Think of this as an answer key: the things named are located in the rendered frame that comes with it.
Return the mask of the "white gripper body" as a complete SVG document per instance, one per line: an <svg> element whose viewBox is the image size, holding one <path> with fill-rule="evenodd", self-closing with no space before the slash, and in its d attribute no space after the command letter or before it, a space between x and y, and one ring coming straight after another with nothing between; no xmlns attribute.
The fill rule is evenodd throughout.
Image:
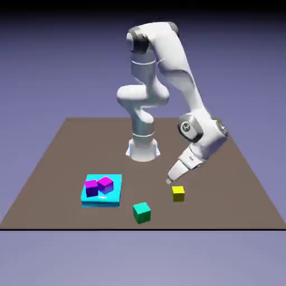
<svg viewBox="0 0 286 286"><path fill-rule="evenodd" d="M189 168L181 160L178 159L178 161L169 170L167 176L168 179L174 182L188 171Z"/></svg>

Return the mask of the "small yellow cube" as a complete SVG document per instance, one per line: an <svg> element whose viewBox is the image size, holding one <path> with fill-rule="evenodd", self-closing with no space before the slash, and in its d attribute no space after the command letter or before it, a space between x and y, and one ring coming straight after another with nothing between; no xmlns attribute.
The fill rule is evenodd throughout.
<svg viewBox="0 0 286 286"><path fill-rule="evenodd" d="M185 190L183 186L172 186L173 202L183 202L185 200Z"/></svg>

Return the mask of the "small green cube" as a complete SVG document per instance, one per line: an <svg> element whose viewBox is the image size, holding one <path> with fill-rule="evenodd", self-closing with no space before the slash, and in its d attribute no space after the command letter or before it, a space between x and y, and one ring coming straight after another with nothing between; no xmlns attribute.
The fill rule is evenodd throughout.
<svg viewBox="0 0 286 286"><path fill-rule="evenodd" d="M133 216L138 224L151 220L151 209L146 202L134 204L132 207Z"/></svg>

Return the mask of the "small magenta cube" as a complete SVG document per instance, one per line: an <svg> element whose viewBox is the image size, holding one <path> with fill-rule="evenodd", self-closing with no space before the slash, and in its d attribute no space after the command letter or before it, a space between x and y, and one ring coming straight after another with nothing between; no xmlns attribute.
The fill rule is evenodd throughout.
<svg viewBox="0 0 286 286"><path fill-rule="evenodd" d="M108 194L114 190L114 182L108 177L102 177L97 181L98 190L103 194Z"/></svg>
<svg viewBox="0 0 286 286"><path fill-rule="evenodd" d="M95 179L86 180L84 182L84 186L85 186L85 193L88 198L98 196L98 183Z"/></svg>

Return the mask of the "large cyan box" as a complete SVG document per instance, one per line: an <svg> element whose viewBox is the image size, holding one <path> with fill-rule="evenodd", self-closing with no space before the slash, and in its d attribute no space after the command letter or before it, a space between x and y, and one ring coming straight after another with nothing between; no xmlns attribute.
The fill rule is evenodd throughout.
<svg viewBox="0 0 286 286"><path fill-rule="evenodd" d="M87 197L85 184L81 193L83 207L119 207L121 198L122 175L121 174L87 174L85 180L96 180L108 177L113 181L113 190L106 194L98 191L97 196Z"/></svg>

